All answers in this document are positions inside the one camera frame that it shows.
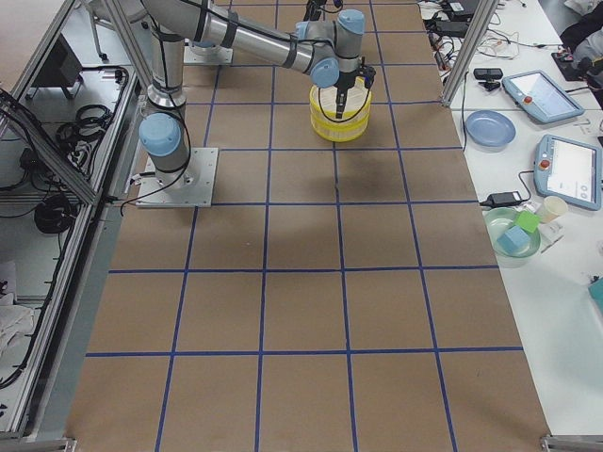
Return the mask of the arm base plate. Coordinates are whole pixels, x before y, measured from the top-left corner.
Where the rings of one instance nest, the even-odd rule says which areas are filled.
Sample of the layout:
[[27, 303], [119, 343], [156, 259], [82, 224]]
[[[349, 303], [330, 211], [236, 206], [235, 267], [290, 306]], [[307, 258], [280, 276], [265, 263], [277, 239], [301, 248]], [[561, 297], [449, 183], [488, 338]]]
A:
[[172, 186], [164, 188], [163, 173], [145, 177], [139, 186], [136, 206], [144, 208], [210, 207], [219, 159], [218, 148], [192, 148], [185, 174]]
[[220, 47], [202, 47], [190, 42], [185, 46], [184, 64], [195, 66], [230, 65], [233, 60], [233, 50]]

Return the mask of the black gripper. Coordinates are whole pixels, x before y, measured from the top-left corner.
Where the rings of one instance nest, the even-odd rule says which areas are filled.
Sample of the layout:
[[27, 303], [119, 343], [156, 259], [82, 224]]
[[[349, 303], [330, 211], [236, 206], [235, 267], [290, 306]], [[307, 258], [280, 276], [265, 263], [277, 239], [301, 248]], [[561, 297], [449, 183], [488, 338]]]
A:
[[306, 11], [307, 12], [338, 12], [344, 6], [343, 0], [332, 0], [332, 5], [328, 6], [328, 0], [308, 0], [306, 3]]
[[364, 87], [371, 89], [374, 83], [376, 71], [367, 65], [363, 58], [339, 59], [339, 76], [334, 86], [336, 87], [335, 117], [342, 119], [347, 102], [347, 90], [351, 89], [357, 78], [364, 81]]

